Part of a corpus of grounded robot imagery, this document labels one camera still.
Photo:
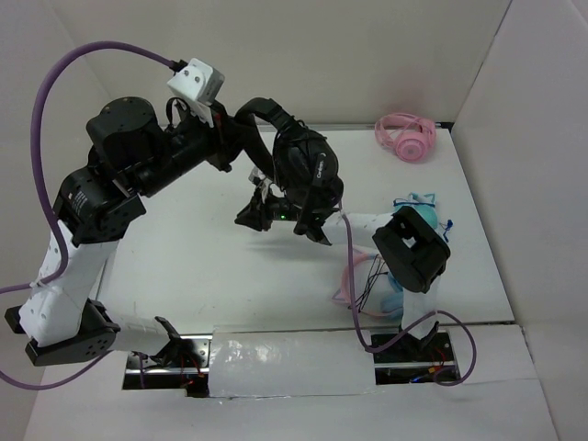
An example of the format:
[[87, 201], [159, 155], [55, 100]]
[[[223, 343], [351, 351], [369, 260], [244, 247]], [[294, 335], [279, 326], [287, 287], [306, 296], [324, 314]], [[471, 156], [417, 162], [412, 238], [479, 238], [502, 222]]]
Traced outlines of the black wired headphones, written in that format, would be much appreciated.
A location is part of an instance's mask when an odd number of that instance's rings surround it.
[[295, 119], [278, 130], [272, 157], [275, 183], [300, 210], [294, 232], [303, 235], [341, 201], [338, 158], [324, 136]]

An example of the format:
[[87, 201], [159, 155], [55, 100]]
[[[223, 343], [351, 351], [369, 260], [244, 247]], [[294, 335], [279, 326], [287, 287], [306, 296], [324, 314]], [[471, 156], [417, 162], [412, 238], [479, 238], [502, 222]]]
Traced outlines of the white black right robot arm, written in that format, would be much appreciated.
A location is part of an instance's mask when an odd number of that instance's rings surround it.
[[352, 312], [354, 326], [359, 324], [359, 301], [356, 295], [354, 247], [373, 248], [383, 260], [392, 279], [401, 288], [402, 317], [400, 332], [388, 343], [360, 343], [371, 354], [393, 345], [411, 360], [423, 359], [433, 348], [438, 330], [438, 282], [446, 270], [450, 250], [446, 237], [431, 227], [417, 209], [433, 208], [433, 203], [404, 200], [392, 213], [346, 213], [340, 206], [319, 206], [312, 202], [299, 208], [276, 196], [254, 196], [242, 209], [235, 223], [258, 232], [266, 232], [274, 221], [293, 221], [294, 233], [324, 245], [347, 246], [346, 276], [340, 289]]

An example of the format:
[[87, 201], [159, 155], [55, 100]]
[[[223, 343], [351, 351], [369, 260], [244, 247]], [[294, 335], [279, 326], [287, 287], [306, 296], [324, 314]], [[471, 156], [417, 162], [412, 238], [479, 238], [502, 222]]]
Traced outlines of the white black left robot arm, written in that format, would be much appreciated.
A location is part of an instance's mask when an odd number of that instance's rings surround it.
[[123, 97], [88, 121], [93, 145], [87, 165], [63, 180], [50, 208], [55, 245], [67, 261], [58, 277], [41, 280], [29, 305], [6, 312], [12, 330], [28, 336], [26, 352], [35, 366], [82, 363], [114, 350], [172, 366], [191, 344], [169, 321], [124, 322], [89, 297], [130, 224], [145, 213], [143, 200], [202, 163], [229, 171], [240, 153], [268, 177], [297, 181], [286, 155], [305, 129], [274, 100], [252, 99], [234, 116], [214, 103], [211, 126], [190, 115], [183, 99], [170, 99], [166, 110], [180, 120], [161, 128], [147, 100]]

